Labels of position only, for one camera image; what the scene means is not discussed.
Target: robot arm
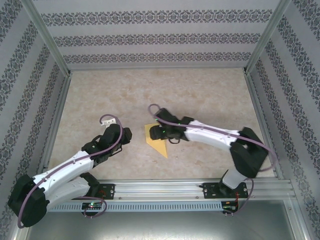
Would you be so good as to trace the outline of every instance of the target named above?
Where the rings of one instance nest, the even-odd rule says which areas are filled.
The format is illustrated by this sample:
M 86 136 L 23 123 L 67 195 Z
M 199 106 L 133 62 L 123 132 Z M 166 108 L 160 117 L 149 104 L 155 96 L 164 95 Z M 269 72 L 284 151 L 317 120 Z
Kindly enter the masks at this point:
M 27 200 L 21 219 L 23 225 L 25 227 L 33 226 L 45 216 L 48 210 L 68 200 L 82 196 L 95 197 L 99 182 L 88 171 L 105 162 L 109 157 L 121 152 L 122 145 L 130 143 L 132 138 L 130 129 L 127 127 L 122 129 L 120 141 L 112 149 L 99 155 L 90 155 L 106 150 L 115 144 L 120 137 L 120 132 L 120 125 L 110 124 L 103 135 L 98 135 L 92 141 L 86 143 L 80 151 L 67 161 L 33 177 L 21 176 L 17 180 L 8 201 L 9 207 L 17 216 L 27 194 L 42 179 L 46 179 L 32 192 Z M 73 163 L 61 168 L 68 162 Z M 61 169 L 52 177 L 47 178 L 50 173 L 59 168 Z
M 268 155 L 268 151 L 261 146 L 236 137 L 241 136 L 261 143 L 258 136 L 248 127 L 244 127 L 241 131 L 228 130 L 203 124 L 191 117 L 184 116 L 179 120 L 165 108 L 160 108 L 155 116 L 170 123 L 201 126 L 203 128 L 175 126 L 159 121 L 160 125 L 153 126 L 150 129 L 150 137 L 153 140 L 168 139 L 171 142 L 172 139 L 176 139 L 178 141 L 176 143 L 179 143 L 180 140 L 194 141 L 231 153 L 235 168 L 228 170 L 219 183 L 220 191 L 225 195 L 237 188 L 245 179 L 255 178 Z

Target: marble surface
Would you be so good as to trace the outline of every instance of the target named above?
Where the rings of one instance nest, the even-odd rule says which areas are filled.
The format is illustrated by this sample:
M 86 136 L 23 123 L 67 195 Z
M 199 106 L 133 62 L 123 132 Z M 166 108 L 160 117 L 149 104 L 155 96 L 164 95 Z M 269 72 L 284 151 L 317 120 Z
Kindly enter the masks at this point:
M 101 115 L 119 117 L 132 131 L 123 151 L 90 172 L 97 179 L 220 178 L 233 168 L 231 154 L 197 142 L 167 142 L 168 159 L 147 145 L 147 107 L 157 103 L 178 118 L 230 130 L 252 128 L 262 139 L 242 69 L 135 69 L 73 73 L 49 168 L 102 134 Z M 264 167 L 270 165 L 267 159 Z M 274 177 L 272 170 L 260 177 Z

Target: decorative border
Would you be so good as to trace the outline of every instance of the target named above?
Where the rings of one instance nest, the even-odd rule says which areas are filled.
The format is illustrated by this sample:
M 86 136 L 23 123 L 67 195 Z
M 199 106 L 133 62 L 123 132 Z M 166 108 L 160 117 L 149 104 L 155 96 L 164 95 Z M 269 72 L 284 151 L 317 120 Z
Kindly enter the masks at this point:
M 8 0 L 0 10 L 0 43 L 2 43 L 22 9 L 19 0 Z
M 278 77 L 279 83 L 282 86 L 283 94 L 287 99 L 287 102 L 294 116 L 296 126 L 299 128 L 299 132 L 304 141 L 307 151 L 310 154 L 310 159 L 313 160 L 313 166 L 317 169 L 316 173 L 320 174 L 320 165 L 317 163 L 320 156 L 320 144 L 317 142 L 317 138 L 314 136 L 315 132 L 309 124 L 306 113 L 304 112 L 303 106 L 300 104 L 300 100 L 293 84 L 289 79 L 289 75 L 285 70 L 285 66 L 281 61 L 277 49 L 273 42 L 270 40 L 265 46 L 265 51 L 269 56 L 272 63 L 272 67 Z
M 293 31 L 288 19 L 285 16 L 280 20 L 277 29 L 281 34 L 291 56 L 293 57 L 295 65 L 299 69 L 306 86 L 309 88 L 312 99 L 315 100 L 315 104 L 320 111 L 319 74 L 316 72 L 313 63 L 310 61 L 307 53 L 302 47 L 301 42 L 297 38 L 297 34 Z
M 293 0 L 293 3 L 313 31 L 315 38 L 320 41 L 320 7 L 318 4 L 314 0 Z
M 0 114 L 37 35 L 38 31 L 32 21 L 30 21 L 0 79 Z
M 48 27 L 111 24 L 175 23 L 266 23 L 273 11 L 266 10 L 160 10 L 43 13 Z
M 64 55 L 67 64 L 247 61 L 251 52 L 169 52 Z
M 58 47 L 152 44 L 256 44 L 259 33 L 178 33 L 96 36 L 56 36 Z
M 315 235 L 317 236 L 317 238 L 320 238 L 320 218 L 319 218 L 320 212 L 318 212 L 318 207 L 316 206 L 316 199 L 312 196 L 312 191 L 310 190 L 310 184 L 306 180 L 307 176 L 305 175 L 305 171 L 304 171 L 303 167 L 301 167 L 301 162 L 299 161 L 299 156 L 297 154 L 296 147 L 295 147 L 294 143 L 292 142 L 292 138 L 291 138 L 290 133 L 288 131 L 288 127 L 287 127 L 286 122 L 284 120 L 282 111 L 279 107 L 280 105 L 276 99 L 276 95 L 275 95 L 273 88 L 270 84 L 269 77 L 267 75 L 266 69 L 265 69 L 261 59 L 259 59 L 256 63 L 256 70 L 259 74 L 260 81 L 262 82 L 265 94 L 267 96 L 267 100 L 270 105 L 270 109 L 272 111 L 273 118 L 276 122 L 281 140 L 283 142 L 284 150 L 286 151 L 288 161 L 291 164 L 292 173 L 295 177 L 295 181 L 297 182 L 298 188 L 301 191 L 303 203 L 306 206 L 305 209 L 308 212 L 309 219 L 312 221 L 312 227 L 314 228 Z M 253 85 L 254 85 L 258 100 L 259 100 L 259 104 L 262 108 L 264 119 L 267 122 L 267 118 L 266 118 L 266 115 L 263 111 L 263 105 L 262 105 L 261 100 L 259 98 L 259 93 L 257 91 L 255 81 L 252 81 L 252 82 L 253 82 Z M 272 133 L 270 131 L 269 126 L 268 126 L 268 131 L 271 136 Z
M 37 116 L 35 117 L 35 120 L 33 122 L 33 126 L 31 128 L 30 136 L 28 138 L 29 140 L 34 140 L 35 142 L 28 141 L 29 144 L 32 145 L 32 147 L 30 148 L 27 145 L 25 147 L 25 149 L 24 149 L 23 158 L 20 161 L 20 167 L 17 169 L 18 172 L 14 176 L 14 181 L 12 183 L 10 193 L 12 193 L 17 180 L 22 175 L 27 173 L 27 170 L 28 170 L 27 166 L 29 166 L 29 162 L 31 160 L 31 156 L 33 154 L 32 151 L 35 148 L 36 141 L 37 141 L 37 138 L 38 138 L 38 135 L 39 135 L 39 131 L 40 131 L 42 122 L 44 120 L 44 117 L 46 115 L 47 107 L 49 105 L 50 98 L 51 98 L 51 95 L 52 95 L 52 92 L 53 92 L 53 86 L 55 85 L 55 83 L 57 81 L 57 77 L 58 77 L 59 71 L 60 71 L 60 69 L 59 69 L 59 67 L 58 67 L 58 65 L 56 63 L 53 66 L 52 72 L 50 74 L 50 78 L 48 80 L 48 84 L 47 84 L 46 89 L 44 91 L 44 94 L 42 96 L 41 104 L 39 106 L 39 109 L 38 109 L 38 112 L 37 112 Z M 60 90 L 59 90 L 58 98 L 57 98 L 57 101 L 56 101 L 55 106 L 54 106 L 54 110 L 53 110 L 53 114 L 52 114 L 52 117 L 51 117 L 51 121 L 50 121 L 50 124 L 49 124 L 49 129 L 51 128 L 51 124 L 52 124 L 52 121 L 53 121 L 55 113 L 56 113 L 56 109 L 57 109 L 57 105 L 58 105 L 58 101 L 59 101 L 59 98 L 60 98 L 60 94 L 61 94 L 63 85 L 64 84 L 62 82 Z M 49 135 L 49 131 L 47 133 L 44 146 L 46 145 L 46 141 L 47 141 L 48 135 Z M 13 216 L 12 210 L 8 207 L 7 204 L 5 204 L 4 205 L 4 211 L 2 212 L 2 218 L 0 218 L 0 229 L 1 229 L 0 230 L 0 239 L 6 239 L 6 237 L 7 237 L 6 235 L 8 233 L 8 230 L 10 229 L 10 226 L 11 226 L 12 216 Z
M 50 51 L 46 45 L 42 47 L 42 50 L 39 54 L 39 57 L 35 63 L 34 69 L 31 73 L 31 76 L 28 80 L 27 86 L 23 91 L 19 106 L 14 113 L 14 118 L 10 124 L 7 135 L 4 137 L 4 143 L 0 149 L 0 180 L 4 179 L 4 174 L 7 170 L 7 165 L 14 150 L 14 146 L 17 143 L 19 133 L 24 124 L 28 110 L 31 104 L 31 101 L 34 98 L 35 92 L 37 90 L 38 83 L 40 81 L 41 75 L 44 71 L 46 63 L 48 61 Z

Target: triangular object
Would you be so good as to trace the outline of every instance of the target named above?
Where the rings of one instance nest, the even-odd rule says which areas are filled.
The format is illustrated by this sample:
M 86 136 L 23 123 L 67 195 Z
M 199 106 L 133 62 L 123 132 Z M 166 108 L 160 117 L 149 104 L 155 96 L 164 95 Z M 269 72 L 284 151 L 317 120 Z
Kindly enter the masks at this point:
M 168 158 L 167 148 L 166 148 L 166 141 L 165 140 L 152 140 L 150 137 L 150 128 L 153 126 L 159 125 L 159 123 L 151 123 L 144 125 L 145 131 L 145 141 L 155 150 L 157 150 L 160 154 L 162 154 L 165 158 Z

